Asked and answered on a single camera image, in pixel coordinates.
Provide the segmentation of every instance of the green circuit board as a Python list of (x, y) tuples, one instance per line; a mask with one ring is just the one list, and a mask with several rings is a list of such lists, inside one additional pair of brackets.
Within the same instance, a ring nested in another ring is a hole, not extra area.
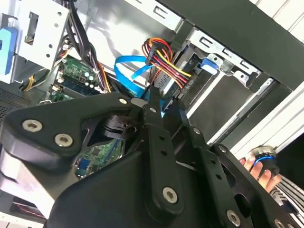
[(94, 166), (93, 171), (96, 171), (95, 169), (98, 170), (117, 160), (121, 155), (121, 147), (121, 140), (112, 140), (109, 144), (96, 146), (82, 153), (79, 155), (79, 159), (84, 158), (90, 160), (91, 169), (93, 169)]
[(72, 57), (67, 57), (65, 61), (62, 62), (62, 67), (64, 70), (63, 78), (68, 76), (82, 84), (88, 82), (90, 85), (98, 85), (96, 74), (79, 60)]

